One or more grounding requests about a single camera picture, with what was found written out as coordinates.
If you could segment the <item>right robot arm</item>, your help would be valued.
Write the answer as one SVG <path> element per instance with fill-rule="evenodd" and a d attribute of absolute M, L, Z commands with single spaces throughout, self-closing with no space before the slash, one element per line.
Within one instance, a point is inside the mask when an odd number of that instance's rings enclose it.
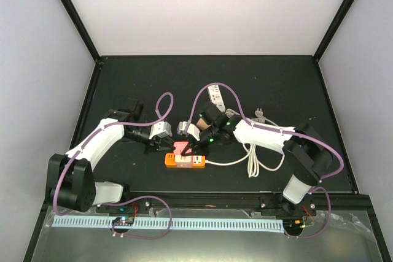
<path fill-rule="evenodd" d="M 302 206 L 302 200 L 322 179 L 330 166 L 333 155 L 321 144 L 307 140 L 316 132 L 310 125 L 299 129 L 299 136 L 294 127 L 281 129 L 276 125 L 266 124 L 261 120 L 242 118 L 234 110 L 221 111 L 215 104 L 207 102 L 199 113 L 197 124 L 182 121 L 177 132 L 190 137 L 188 144 L 181 150 L 181 155 L 207 155 L 213 143 L 241 144 L 248 157 L 250 177 L 255 177 L 263 164 L 258 160 L 256 148 L 266 148 L 281 155 L 281 163 L 288 163 L 292 175 L 279 199 L 280 210 L 292 215 Z"/>

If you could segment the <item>beige cube plug adapter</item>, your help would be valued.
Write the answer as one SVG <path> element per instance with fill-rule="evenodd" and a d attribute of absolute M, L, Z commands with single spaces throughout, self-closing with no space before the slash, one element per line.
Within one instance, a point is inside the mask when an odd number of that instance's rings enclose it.
<path fill-rule="evenodd" d="M 208 129 L 211 126 L 210 123 L 206 123 L 203 118 L 199 118 L 196 127 L 199 128 L 201 131 Z"/>

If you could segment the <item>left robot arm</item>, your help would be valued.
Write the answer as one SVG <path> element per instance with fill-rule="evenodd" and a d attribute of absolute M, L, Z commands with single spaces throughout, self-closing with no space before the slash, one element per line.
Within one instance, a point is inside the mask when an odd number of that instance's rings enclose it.
<path fill-rule="evenodd" d="M 140 121 L 143 105 L 135 101 L 130 110 L 109 110 L 98 126 L 65 154 L 54 154 L 48 163 L 45 198 L 56 214 L 86 212 L 93 206 L 110 204 L 117 212 L 126 212 L 132 198 L 121 183 L 94 179 L 94 170 L 102 157 L 117 142 L 129 139 L 144 144 L 146 152 L 172 150 L 171 125 L 166 111 L 157 120 Z"/>

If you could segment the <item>pink plug adapter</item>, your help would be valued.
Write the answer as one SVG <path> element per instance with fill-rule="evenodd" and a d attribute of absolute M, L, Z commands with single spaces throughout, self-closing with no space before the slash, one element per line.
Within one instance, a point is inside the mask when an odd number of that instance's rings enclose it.
<path fill-rule="evenodd" d="M 173 144 L 175 155 L 184 155 L 192 151 L 192 144 L 188 141 L 176 141 Z"/>

